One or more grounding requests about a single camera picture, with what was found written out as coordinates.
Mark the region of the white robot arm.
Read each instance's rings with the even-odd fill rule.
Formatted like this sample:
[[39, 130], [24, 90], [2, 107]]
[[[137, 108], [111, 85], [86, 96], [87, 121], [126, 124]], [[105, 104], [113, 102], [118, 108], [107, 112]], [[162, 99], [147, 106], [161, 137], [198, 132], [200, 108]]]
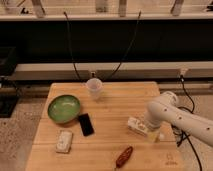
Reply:
[[145, 125], [156, 130], [165, 121], [213, 147], [213, 121], [179, 109], [178, 103], [177, 95], [171, 91], [155, 97], [147, 104]]

